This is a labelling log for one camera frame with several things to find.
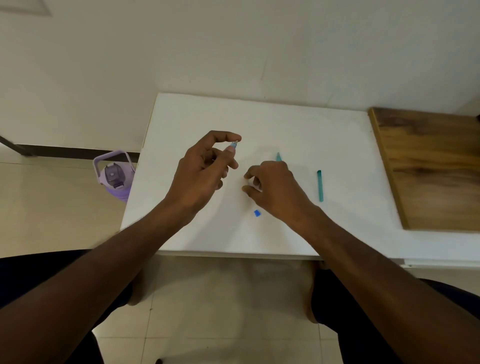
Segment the brown wood surface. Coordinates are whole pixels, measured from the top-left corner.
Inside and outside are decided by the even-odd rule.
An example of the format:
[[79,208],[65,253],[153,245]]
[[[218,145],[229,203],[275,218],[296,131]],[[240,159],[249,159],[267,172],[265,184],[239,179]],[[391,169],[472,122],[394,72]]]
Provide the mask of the brown wood surface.
[[480,122],[382,108],[369,116],[403,228],[480,231]]

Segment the blue pen part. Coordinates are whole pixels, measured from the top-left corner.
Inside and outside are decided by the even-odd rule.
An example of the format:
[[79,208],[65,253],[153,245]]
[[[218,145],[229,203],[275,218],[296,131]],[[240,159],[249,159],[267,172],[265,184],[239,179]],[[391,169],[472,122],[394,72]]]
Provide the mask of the blue pen part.
[[322,171],[317,171],[317,180],[318,180],[318,199],[320,202],[324,201],[324,185],[322,183]]

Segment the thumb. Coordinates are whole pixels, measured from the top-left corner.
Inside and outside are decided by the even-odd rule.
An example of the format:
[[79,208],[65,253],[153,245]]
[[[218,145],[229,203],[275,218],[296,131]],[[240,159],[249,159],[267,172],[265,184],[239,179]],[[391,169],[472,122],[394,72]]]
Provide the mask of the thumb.
[[253,201],[255,201],[258,206],[260,206],[261,199],[263,197],[262,192],[248,185],[243,186],[241,190],[244,191]]
[[211,169],[215,176],[220,179],[225,168],[227,168],[230,162],[233,160],[233,157],[235,157],[235,148],[228,146],[215,158],[215,162],[213,162],[209,169]]

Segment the dark clothing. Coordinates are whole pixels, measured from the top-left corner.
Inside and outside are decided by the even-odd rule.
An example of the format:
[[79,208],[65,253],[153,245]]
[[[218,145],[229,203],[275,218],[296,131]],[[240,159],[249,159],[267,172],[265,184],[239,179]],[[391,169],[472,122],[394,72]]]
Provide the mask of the dark clothing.
[[[0,259],[0,308],[48,280],[87,252],[89,250],[71,250]],[[101,324],[115,309],[126,305],[131,295],[132,284],[130,283],[98,319],[93,328]],[[66,363],[103,363],[96,338],[91,331],[80,342]]]
[[[445,283],[421,280],[480,319],[480,297]],[[312,311],[319,323],[338,334],[344,364],[402,363],[331,270],[319,269],[315,275]]]

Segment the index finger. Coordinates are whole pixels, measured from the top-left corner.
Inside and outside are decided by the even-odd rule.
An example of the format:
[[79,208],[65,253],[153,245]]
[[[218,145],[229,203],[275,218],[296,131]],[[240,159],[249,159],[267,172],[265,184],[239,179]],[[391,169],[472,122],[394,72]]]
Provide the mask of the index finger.
[[245,173],[243,177],[246,180],[249,180],[252,177],[258,177],[259,170],[260,170],[260,166],[251,166],[250,168],[248,168],[247,173]]
[[235,142],[236,140],[240,141],[241,136],[232,132],[211,130],[195,144],[195,147],[210,149],[215,143]]

